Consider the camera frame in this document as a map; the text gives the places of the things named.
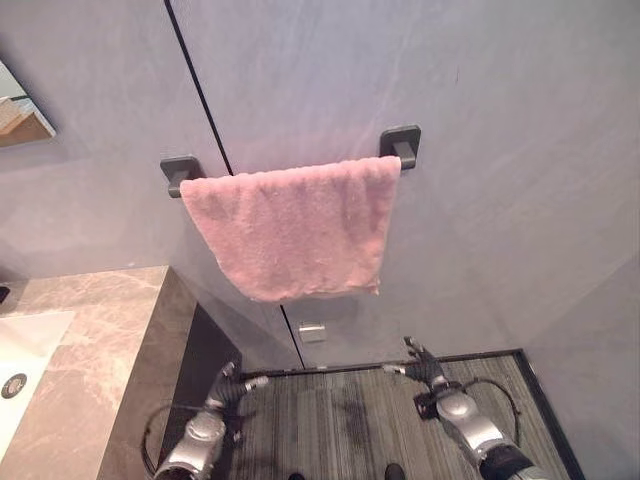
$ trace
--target vanity counter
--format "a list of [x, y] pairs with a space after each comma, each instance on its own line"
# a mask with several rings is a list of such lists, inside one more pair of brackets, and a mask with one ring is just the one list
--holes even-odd
[[[137, 454], [131, 443], [142, 430], [125, 433], [118, 412], [128, 395], [139, 406], [140, 418], [130, 425], [137, 429], [143, 412], [171, 401], [193, 296], [166, 266], [6, 285], [11, 293], [0, 317], [73, 311], [75, 318], [7, 449], [0, 478], [144, 478], [141, 471], [122, 472], [140, 464], [127, 459]], [[144, 399], [133, 398], [140, 391]]]

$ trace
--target mirror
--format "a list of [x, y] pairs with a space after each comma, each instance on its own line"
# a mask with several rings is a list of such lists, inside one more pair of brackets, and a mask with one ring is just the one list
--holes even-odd
[[29, 94], [0, 61], [0, 147], [45, 140], [55, 134]]

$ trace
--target marble countertop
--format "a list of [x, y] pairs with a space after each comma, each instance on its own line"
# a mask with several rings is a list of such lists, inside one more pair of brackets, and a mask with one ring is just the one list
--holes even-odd
[[7, 284], [0, 317], [74, 311], [0, 478], [95, 479], [168, 267]]

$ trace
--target gray wall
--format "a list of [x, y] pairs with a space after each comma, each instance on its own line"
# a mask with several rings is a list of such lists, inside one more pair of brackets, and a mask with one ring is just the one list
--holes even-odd
[[589, 478], [640, 474], [640, 4], [174, 2], [237, 172], [423, 129], [379, 297], [286, 305], [305, 361], [524, 347]]
[[58, 136], [0, 149], [0, 280], [171, 264], [245, 353], [296, 367], [277, 308], [233, 288], [160, 159], [225, 175], [159, 0], [0, 1], [0, 56]]

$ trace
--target sink drain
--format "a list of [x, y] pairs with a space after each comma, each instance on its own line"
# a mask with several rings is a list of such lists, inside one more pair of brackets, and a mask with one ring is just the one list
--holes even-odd
[[17, 373], [2, 386], [2, 398], [13, 398], [20, 393], [20, 390], [27, 384], [27, 376], [24, 373]]

